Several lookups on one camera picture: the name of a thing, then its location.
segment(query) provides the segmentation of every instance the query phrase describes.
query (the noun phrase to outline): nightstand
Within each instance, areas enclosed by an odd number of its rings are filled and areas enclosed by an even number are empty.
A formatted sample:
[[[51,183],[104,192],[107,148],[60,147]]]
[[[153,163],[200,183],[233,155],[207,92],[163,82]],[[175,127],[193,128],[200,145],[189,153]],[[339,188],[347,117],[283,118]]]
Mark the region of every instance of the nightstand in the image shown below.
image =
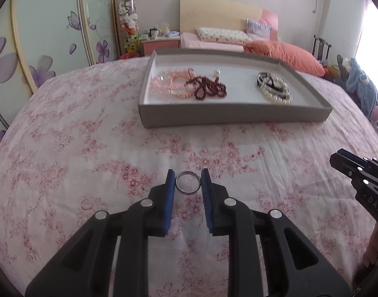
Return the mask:
[[[147,39],[141,40],[142,43],[142,53],[145,56],[150,56],[153,50],[161,48],[179,48],[180,37],[160,37],[157,39]]]

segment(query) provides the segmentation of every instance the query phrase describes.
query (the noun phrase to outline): mattress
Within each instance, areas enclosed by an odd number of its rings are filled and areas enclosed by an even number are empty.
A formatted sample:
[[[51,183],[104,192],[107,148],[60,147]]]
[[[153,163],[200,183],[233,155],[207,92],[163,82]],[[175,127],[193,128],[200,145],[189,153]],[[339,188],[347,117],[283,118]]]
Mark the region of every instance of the mattress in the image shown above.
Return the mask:
[[[329,156],[345,148],[378,158],[378,135],[344,90],[303,75],[334,107],[323,123],[145,129],[137,106],[147,61],[47,81],[4,136],[0,266],[19,291],[97,210],[126,210],[170,168],[208,168],[251,209],[280,209],[351,282],[375,222]],[[149,240],[150,296],[227,296],[227,278],[228,238],[209,234],[201,191],[176,192],[168,236]]]
[[[189,49],[211,49],[244,52],[241,45],[232,45],[230,43],[201,41],[195,33],[183,32],[180,34],[180,47]]]

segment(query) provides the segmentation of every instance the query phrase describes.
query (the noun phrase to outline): bed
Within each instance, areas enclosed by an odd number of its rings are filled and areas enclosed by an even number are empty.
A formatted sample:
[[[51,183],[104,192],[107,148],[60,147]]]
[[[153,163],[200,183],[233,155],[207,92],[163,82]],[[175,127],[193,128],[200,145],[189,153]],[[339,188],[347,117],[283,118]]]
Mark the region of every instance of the bed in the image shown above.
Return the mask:
[[[0,266],[14,285],[24,292],[97,210],[127,209],[170,168],[205,167],[250,208],[283,211],[351,282],[375,222],[328,160],[340,148],[378,158],[378,136],[347,94],[304,75],[334,106],[324,123],[144,129],[137,104],[147,60],[55,77],[8,129],[0,145]],[[228,238],[209,235],[201,192],[177,192],[169,235],[149,242],[150,295],[226,296],[227,276]]]
[[[246,19],[271,25],[270,40],[277,40],[278,16],[255,5],[229,0],[180,0],[180,47],[244,52],[240,45],[201,41],[198,27],[246,30]]]

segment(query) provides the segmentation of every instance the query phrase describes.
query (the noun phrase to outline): purple pillow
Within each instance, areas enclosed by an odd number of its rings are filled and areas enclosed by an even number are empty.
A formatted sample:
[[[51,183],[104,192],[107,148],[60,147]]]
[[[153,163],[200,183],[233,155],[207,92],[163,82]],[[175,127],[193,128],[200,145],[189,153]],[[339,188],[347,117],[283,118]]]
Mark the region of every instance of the purple pillow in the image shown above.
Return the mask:
[[[270,40],[271,25],[263,25],[257,21],[247,19],[247,35],[255,35],[254,40]]]

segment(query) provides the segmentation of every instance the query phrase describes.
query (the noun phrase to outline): headboard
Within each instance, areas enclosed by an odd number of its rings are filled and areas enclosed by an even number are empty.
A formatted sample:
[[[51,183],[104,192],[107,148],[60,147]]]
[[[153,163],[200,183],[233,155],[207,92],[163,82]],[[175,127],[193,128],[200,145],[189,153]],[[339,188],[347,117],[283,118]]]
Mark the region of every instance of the headboard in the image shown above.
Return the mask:
[[[180,0],[180,32],[198,27],[246,30],[246,19],[271,25],[270,40],[277,39],[278,16],[255,5],[229,0]]]

